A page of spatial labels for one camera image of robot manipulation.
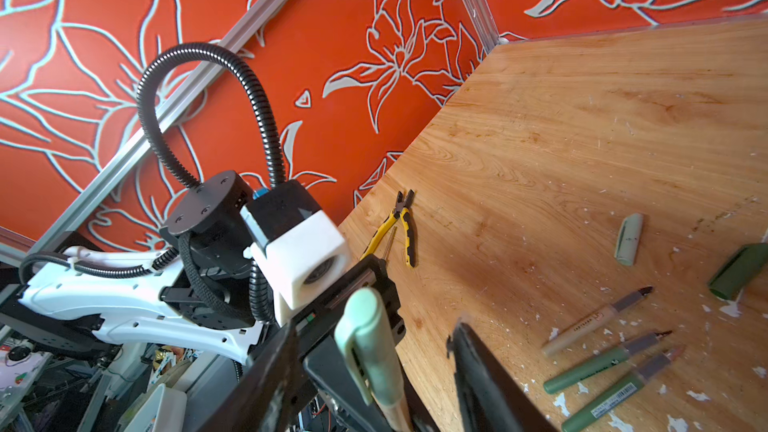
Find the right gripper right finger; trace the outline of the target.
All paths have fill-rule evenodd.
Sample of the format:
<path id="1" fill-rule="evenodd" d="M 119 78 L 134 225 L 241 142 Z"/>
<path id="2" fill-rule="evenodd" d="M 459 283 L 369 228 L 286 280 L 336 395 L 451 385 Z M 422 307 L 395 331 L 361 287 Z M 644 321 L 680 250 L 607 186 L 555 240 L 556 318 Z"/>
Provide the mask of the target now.
<path id="1" fill-rule="evenodd" d="M 458 321 L 447 340 L 465 431 L 553 431 L 474 329 Z"/>

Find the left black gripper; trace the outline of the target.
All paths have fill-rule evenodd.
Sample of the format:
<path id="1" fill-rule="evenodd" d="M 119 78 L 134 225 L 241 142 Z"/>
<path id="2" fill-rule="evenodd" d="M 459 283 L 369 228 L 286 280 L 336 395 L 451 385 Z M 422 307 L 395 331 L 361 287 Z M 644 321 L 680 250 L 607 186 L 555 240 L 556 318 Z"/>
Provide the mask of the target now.
<path id="1" fill-rule="evenodd" d="M 355 265 L 257 348 L 252 430 L 285 430 L 309 403 L 308 387 L 352 431 L 407 430 L 398 309 L 384 261 L 368 256 Z"/>

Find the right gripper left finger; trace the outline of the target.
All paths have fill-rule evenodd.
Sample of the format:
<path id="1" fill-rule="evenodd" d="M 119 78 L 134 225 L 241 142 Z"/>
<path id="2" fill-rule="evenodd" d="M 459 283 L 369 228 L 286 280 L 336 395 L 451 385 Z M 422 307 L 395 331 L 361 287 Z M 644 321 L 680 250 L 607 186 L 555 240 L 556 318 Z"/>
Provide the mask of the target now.
<path id="1" fill-rule="evenodd" d="M 298 337 L 293 323 L 265 345 L 249 371 L 202 431 L 284 431 L 293 416 L 291 401 L 298 372 Z"/>

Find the light green pen cap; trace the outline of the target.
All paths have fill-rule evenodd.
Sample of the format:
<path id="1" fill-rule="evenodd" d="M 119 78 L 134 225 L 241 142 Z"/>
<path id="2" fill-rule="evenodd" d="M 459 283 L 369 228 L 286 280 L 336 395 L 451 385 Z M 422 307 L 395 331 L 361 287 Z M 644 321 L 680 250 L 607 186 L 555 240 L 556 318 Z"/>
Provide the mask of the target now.
<path id="1" fill-rule="evenodd" d="M 640 213 L 633 213 L 624 218 L 614 251 L 614 258 L 619 264 L 632 266 L 635 263 L 643 222 L 644 216 Z"/>

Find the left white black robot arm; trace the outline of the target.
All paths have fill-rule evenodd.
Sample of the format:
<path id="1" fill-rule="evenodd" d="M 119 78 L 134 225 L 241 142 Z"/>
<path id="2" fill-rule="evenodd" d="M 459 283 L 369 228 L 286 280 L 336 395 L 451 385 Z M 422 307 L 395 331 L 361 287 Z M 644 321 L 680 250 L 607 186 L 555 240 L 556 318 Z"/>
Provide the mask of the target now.
<path id="1" fill-rule="evenodd" d="M 254 190 L 220 173 L 189 189 L 165 231 L 172 246 L 158 254 L 27 256 L 21 308 L 69 345 L 157 343 L 244 366 L 207 431 L 283 431 L 314 396 L 349 429 L 413 429 L 396 288 L 381 260 L 353 261 L 299 182 Z"/>

